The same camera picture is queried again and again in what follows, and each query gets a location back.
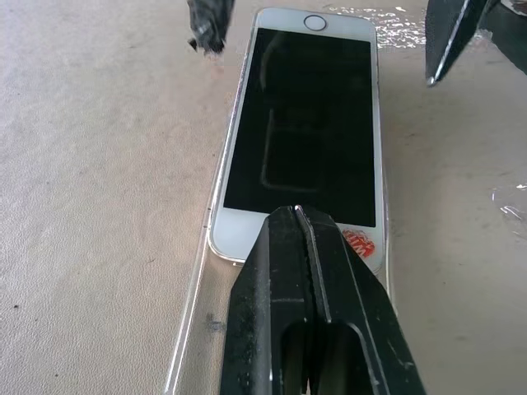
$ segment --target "white iphone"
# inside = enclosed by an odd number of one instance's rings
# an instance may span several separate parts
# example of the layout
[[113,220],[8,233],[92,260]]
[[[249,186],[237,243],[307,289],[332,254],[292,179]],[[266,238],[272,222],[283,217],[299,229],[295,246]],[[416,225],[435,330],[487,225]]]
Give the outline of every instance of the white iphone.
[[373,272],[385,258],[375,27],[284,8],[255,18],[213,200],[209,244],[246,260],[280,206],[333,217]]

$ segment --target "black screen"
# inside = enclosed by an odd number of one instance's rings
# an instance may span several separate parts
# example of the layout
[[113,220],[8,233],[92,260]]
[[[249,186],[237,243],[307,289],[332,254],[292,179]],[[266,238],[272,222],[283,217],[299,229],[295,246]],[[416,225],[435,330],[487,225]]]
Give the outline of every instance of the black screen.
[[370,43],[259,29],[224,206],[375,226]]

